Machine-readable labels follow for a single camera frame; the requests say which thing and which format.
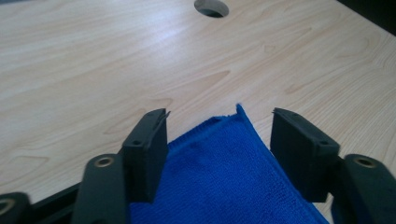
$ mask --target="table hole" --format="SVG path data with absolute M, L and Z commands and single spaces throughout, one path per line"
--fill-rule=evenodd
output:
M 196 0 L 194 6 L 199 13 L 212 18 L 223 18 L 230 13 L 227 5 L 220 0 Z

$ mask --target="wood grain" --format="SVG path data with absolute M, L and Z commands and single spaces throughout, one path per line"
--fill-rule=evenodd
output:
M 152 109 L 173 140 L 236 103 L 267 146 L 287 108 L 395 175 L 395 37 L 332 0 L 223 2 L 222 19 L 192 0 L 0 6 L 0 193 L 71 186 Z

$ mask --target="blue microfiber cloth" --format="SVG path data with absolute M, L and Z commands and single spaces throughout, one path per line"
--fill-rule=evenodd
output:
M 289 182 L 241 105 L 169 144 L 153 204 L 136 223 L 327 223 Z

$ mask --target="round hole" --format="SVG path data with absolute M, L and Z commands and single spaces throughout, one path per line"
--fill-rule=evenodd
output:
M 114 159 L 111 157 L 103 157 L 95 162 L 97 167 L 107 167 L 113 163 Z
M 142 144 L 142 142 L 138 141 L 138 140 L 134 140 L 132 142 L 132 144 L 134 144 L 134 146 L 140 146 L 140 144 Z
M 223 18 L 230 13 L 227 5 L 220 0 L 196 0 L 194 6 L 199 13 L 212 18 Z
M 2 199 L 0 200 L 0 216 L 7 213 L 15 205 L 15 200 L 13 199 Z
M 370 161 L 366 158 L 363 158 L 363 157 L 355 158 L 353 161 L 356 162 L 357 164 L 359 164 L 360 166 L 364 166 L 367 168 L 375 168 L 376 167 L 375 163 L 373 163 L 372 161 Z

